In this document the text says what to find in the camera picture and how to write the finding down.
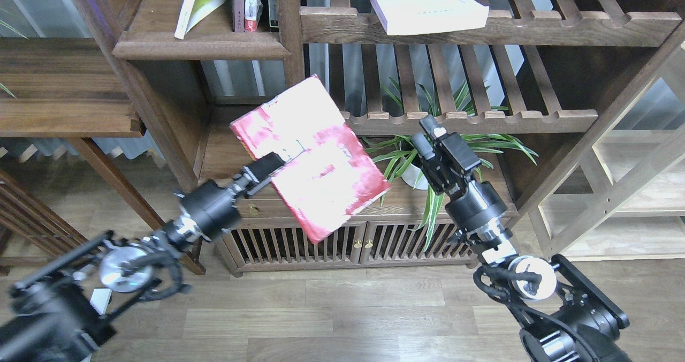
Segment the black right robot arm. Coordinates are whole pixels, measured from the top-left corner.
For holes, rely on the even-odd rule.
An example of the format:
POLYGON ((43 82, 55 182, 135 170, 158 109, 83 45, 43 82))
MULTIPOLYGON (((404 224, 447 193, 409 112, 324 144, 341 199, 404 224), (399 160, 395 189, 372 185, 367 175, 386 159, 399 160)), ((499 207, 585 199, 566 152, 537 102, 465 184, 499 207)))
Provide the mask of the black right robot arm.
POLYGON ((563 255, 520 255, 501 222, 506 204, 476 177, 480 158, 432 115, 420 126, 423 132, 411 140, 421 170, 435 193, 447 194, 456 239, 478 259, 473 282, 516 319, 529 359, 628 361, 616 344, 630 323, 626 313, 563 255))

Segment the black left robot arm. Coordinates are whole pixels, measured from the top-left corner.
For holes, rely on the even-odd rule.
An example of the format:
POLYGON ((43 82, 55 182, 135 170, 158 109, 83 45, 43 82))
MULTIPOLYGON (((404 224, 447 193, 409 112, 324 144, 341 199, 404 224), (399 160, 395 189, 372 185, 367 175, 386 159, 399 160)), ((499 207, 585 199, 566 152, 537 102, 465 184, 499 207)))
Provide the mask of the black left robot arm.
POLYGON ((113 338, 113 320, 134 304, 188 293, 181 257, 198 240, 212 242, 237 227, 238 199, 252 198, 287 162, 266 154, 225 187, 209 180, 180 193, 178 218, 139 242, 114 240, 107 231, 15 282, 9 291, 15 316, 2 326, 2 361, 84 360, 113 338), (79 279, 95 269, 106 288, 132 294, 110 313, 99 313, 84 296, 79 279))

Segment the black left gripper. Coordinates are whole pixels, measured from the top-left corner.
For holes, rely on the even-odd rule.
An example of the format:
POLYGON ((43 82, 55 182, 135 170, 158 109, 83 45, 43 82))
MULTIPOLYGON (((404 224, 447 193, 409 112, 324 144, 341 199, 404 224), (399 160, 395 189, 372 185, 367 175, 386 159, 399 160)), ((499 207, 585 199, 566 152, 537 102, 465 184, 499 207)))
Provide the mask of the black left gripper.
POLYGON ((195 242, 198 238, 212 242, 223 235, 223 230, 237 226, 241 220, 237 201, 252 198, 285 164, 272 152, 242 167, 225 187, 208 180, 191 193, 178 193, 181 214, 177 218, 177 242, 195 242))

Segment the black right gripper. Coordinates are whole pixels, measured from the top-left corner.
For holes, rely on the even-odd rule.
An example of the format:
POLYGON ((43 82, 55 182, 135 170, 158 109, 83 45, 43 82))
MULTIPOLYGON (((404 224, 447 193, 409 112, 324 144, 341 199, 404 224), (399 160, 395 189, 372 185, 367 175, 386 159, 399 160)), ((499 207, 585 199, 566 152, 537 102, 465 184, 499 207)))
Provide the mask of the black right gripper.
POLYGON ((436 194, 445 193, 450 218, 463 232, 473 232, 499 220, 507 211, 490 182, 479 182, 474 175, 481 160, 459 133, 448 133, 433 115, 419 121, 425 132, 411 136, 420 156, 421 169, 436 194))

